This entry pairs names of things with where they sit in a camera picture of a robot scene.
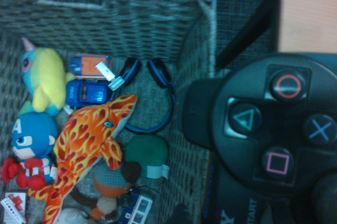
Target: green triangle symbol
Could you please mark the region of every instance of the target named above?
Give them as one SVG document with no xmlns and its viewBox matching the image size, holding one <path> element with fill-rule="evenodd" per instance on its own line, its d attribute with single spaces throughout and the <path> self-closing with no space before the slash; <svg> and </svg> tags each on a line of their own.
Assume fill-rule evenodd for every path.
<svg viewBox="0 0 337 224">
<path fill-rule="evenodd" d="M 240 119 L 240 117 L 250 114 L 249 118 L 249 125 L 247 125 L 247 122 L 245 120 Z M 237 115 L 234 115 L 233 118 L 240 123 L 243 127 L 248 129 L 249 131 L 252 130 L 253 125 L 253 118 L 254 118 L 254 109 L 247 110 L 245 112 L 239 113 Z"/>
</svg>

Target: yellow plush toy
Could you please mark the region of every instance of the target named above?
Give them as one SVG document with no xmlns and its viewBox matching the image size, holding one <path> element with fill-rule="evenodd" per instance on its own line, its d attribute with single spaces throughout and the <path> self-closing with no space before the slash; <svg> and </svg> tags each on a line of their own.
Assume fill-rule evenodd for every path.
<svg viewBox="0 0 337 224">
<path fill-rule="evenodd" d="M 55 50 L 36 48 L 25 37 L 22 41 L 26 49 L 22 60 L 23 80 L 33 102 L 26 102 L 21 114 L 36 111 L 55 116 L 65 103 L 66 84 L 75 76 L 65 73 L 63 62 Z"/>
</svg>

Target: crocheted toy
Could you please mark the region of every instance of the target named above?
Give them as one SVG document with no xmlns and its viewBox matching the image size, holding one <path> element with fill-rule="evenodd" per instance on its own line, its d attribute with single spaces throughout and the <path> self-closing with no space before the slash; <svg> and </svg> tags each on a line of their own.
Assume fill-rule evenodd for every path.
<svg viewBox="0 0 337 224">
<path fill-rule="evenodd" d="M 139 135 L 132 138 L 125 147 L 124 160 L 137 162 L 142 167 L 141 177 L 167 177 L 165 165 L 169 154 L 166 141 L 158 136 Z"/>
<path fill-rule="evenodd" d="M 55 116 L 65 103 L 66 83 L 75 76 L 65 73 L 63 62 L 53 49 L 36 48 L 22 38 L 26 53 L 22 59 L 23 80 L 33 96 L 24 104 L 24 112 L 46 112 Z"/>
<path fill-rule="evenodd" d="M 100 158 L 111 170 L 121 165 L 122 151 L 114 138 L 129 119 L 136 101 L 135 95 L 121 96 L 70 114 L 54 147 L 58 165 L 56 182 L 39 191 L 28 191 L 31 197 L 47 201 L 44 224 L 56 222 L 64 197 Z"/>
<path fill-rule="evenodd" d="M 109 170 L 101 164 L 94 171 L 94 183 L 102 195 L 97 206 L 92 209 L 91 216 L 95 220 L 112 213 L 117 208 L 117 198 L 130 191 L 131 184 L 136 183 L 141 173 L 141 166 L 136 162 L 121 164 L 117 170 Z"/>
<path fill-rule="evenodd" d="M 52 152 L 56 138 L 56 124 L 48 114 L 30 112 L 20 115 L 12 130 L 12 149 L 22 162 L 8 158 L 1 171 L 2 179 L 8 182 L 19 173 L 17 185 L 34 190 L 53 183 L 51 170 L 54 163 L 48 154 Z"/>
<path fill-rule="evenodd" d="M 61 210 L 60 217 L 56 224 L 94 224 L 95 220 L 87 219 L 88 215 L 75 208 Z"/>
</svg>

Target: captain america plush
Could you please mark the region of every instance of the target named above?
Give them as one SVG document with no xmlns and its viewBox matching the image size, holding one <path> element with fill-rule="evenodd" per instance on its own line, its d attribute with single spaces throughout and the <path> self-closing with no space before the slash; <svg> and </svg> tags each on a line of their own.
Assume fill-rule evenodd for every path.
<svg viewBox="0 0 337 224">
<path fill-rule="evenodd" d="M 8 182 L 18 174 L 17 185 L 33 190 L 53 183 L 54 163 L 48 154 L 52 152 L 56 138 L 56 124 L 47 113 L 20 115 L 12 129 L 12 149 L 22 162 L 8 158 L 1 171 L 2 180 Z"/>
</svg>

